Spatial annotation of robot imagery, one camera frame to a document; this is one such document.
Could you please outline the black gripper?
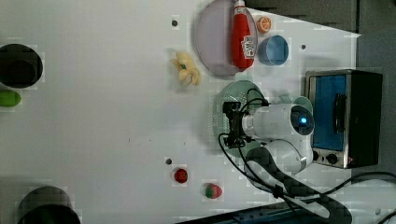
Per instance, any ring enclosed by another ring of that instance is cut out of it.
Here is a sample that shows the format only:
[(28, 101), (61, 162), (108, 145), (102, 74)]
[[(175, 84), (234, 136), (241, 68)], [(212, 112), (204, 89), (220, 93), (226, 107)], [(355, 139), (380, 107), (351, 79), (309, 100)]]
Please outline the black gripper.
[(243, 113), (240, 111), (240, 102), (224, 102), (222, 112), (229, 122), (228, 136), (225, 139), (225, 145), (228, 148), (244, 147), (245, 133), (242, 128)]

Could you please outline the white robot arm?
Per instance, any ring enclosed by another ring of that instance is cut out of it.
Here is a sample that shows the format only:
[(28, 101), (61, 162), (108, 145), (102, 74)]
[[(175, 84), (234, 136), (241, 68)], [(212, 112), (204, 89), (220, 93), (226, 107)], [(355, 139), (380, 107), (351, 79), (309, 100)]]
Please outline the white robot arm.
[[(253, 184), (327, 224), (352, 224), (343, 204), (297, 177), (314, 159), (315, 122), (308, 109), (295, 104), (259, 105), (253, 99), (245, 105), (225, 102), (222, 113), (230, 131), (219, 135), (219, 145), (222, 150), (240, 151), (239, 171)], [(242, 152), (248, 144), (253, 147)]]

